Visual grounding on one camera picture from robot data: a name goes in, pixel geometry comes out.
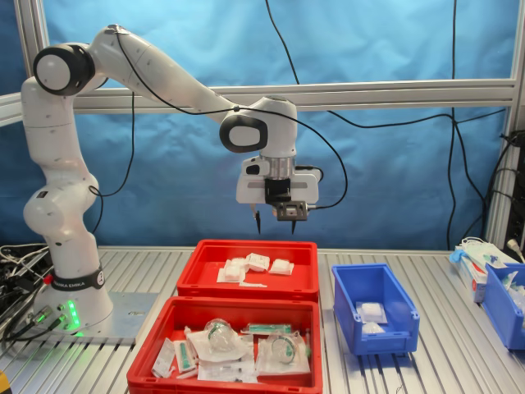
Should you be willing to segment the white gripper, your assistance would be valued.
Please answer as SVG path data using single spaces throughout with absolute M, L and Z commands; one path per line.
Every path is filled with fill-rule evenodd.
M 258 234 L 261 234 L 261 215 L 256 204 L 270 204 L 279 199 L 315 204 L 321 180 L 321 168 L 296 165 L 295 157 L 255 156 L 242 162 L 236 199 L 241 204 L 250 204 Z M 296 221 L 292 221 L 292 235 L 295 228 Z

